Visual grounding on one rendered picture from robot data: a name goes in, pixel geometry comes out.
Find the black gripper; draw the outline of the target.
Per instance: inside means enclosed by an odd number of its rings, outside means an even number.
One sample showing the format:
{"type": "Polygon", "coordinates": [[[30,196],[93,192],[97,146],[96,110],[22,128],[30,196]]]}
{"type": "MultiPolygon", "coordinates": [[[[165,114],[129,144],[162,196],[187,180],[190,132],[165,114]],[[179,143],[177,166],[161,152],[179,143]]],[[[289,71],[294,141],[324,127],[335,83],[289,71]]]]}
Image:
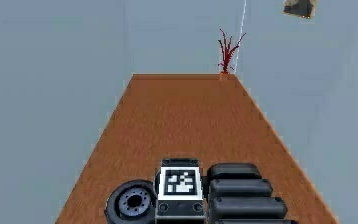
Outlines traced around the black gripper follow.
{"type": "Polygon", "coordinates": [[[148,180],[131,180],[108,197],[104,215],[107,224],[154,224],[155,192],[148,180]]]}

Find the red house plant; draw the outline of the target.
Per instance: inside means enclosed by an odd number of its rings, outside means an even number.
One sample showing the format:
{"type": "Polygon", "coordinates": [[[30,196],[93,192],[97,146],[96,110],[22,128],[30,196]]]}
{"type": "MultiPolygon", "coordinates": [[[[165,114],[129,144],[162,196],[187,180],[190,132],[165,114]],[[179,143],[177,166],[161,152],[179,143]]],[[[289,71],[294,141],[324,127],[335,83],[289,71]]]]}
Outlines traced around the red house plant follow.
{"type": "Polygon", "coordinates": [[[218,43],[222,59],[218,63],[218,66],[221,68],[221,71],[219,72],[219,80],[222,81],[224,78],[227,78],[230,71],[233,70],[233,67],[230,65],[231,60],[234,54],[239,50],[242,40],[246,34],[241,34],[238,41],[235,44],[232,44],[232,37],[226,38],[226,33],[223,30],[220,30],[220,32],[222,33],[222,38],[218,40],[218,43]]]}

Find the framed wall picture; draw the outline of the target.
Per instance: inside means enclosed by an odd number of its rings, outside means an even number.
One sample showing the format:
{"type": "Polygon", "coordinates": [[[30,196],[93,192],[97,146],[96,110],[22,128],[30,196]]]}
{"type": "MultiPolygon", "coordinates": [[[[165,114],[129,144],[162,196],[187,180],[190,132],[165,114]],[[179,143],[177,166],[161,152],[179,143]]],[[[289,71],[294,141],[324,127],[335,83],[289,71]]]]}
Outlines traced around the framed wall picture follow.
{"type": "Polygon", "coordinates": [[[283,12],[305,19],[314,16],[317,0],[285,0],[283,12]]]}

